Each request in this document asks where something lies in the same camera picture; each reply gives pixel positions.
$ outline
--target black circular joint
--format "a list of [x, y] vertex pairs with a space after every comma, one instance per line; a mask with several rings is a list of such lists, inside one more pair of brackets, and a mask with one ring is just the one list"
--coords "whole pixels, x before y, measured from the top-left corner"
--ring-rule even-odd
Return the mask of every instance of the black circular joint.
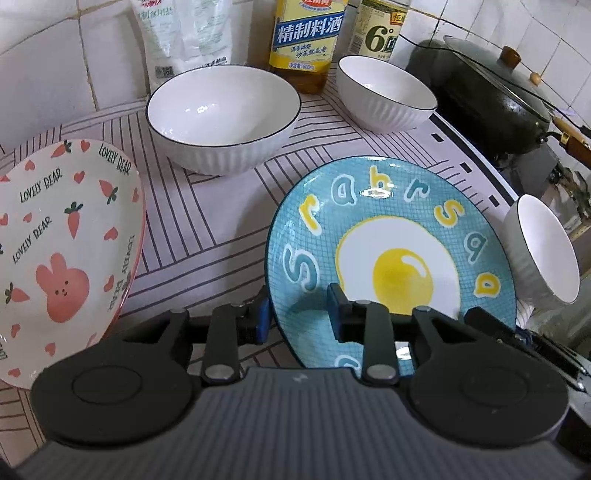
[[516, 447], [551, 435], [569, 405], [558, 374], [493, 340], [437, 350], [411, 379], [410, 399], [442, 436], [488, 448]]
[[188, 410], [185, 369], [157, 345], [104, 340], [45, 369], [31, 389], [48, 439], [117, 447], [151, 438]]

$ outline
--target white package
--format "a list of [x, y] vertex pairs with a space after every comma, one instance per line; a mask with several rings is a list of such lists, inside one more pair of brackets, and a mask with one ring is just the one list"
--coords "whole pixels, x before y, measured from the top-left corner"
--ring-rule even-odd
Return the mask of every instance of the white package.
[[187, 70], [230, 63], [232, 0], [131, 0], [150, 89]]

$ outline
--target fried egg design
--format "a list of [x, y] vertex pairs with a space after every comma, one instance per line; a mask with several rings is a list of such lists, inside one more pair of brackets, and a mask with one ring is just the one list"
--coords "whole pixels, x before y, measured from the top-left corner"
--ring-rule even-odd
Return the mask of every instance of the fried egg design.
[[350, 228], [335, 255], [339, 284], [351, 300], [373, 300], [391, 313], [429, 305], [457, 319], [460, 281], [447, 249], [421, 225], [378, 216]]

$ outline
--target ribbed white bowl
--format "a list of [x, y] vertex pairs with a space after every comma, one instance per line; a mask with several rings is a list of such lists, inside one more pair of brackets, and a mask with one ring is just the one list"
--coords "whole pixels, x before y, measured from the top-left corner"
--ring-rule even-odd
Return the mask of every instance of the ribbed white bowl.
[[377, 133], [410, 130], [437, 109], [437, 99], [424, 83], [391, 63], [370, 57], [343, 57], [336, 86], [353, 120]]
[[287, 143], [301, 110], [284, 79], [241, 65], [184, 72], [146, 106], [154, 142], [183, 168], [233, 175], [267, 161]]
[[501, 242], [521, 300], [550, 310], [577, 299], [580, 276], [573, 245], [541, 200], [523, 195], [511, 206]]

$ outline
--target egg white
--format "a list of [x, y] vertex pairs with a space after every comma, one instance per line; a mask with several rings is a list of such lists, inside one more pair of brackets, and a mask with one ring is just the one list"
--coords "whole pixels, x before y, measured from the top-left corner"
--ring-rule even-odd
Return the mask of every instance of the egg white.
[[374, 266], [380, 255], [393, 248], [405, 248], [423, 259], [433, 279], [429, 306], [457, 319], [460, 281], [451, 255], [421, 225], [402, 217], [378, 216], [364, 220], [340, 240], [335, 263], [347, 298], [378, 301], [373, 283]]

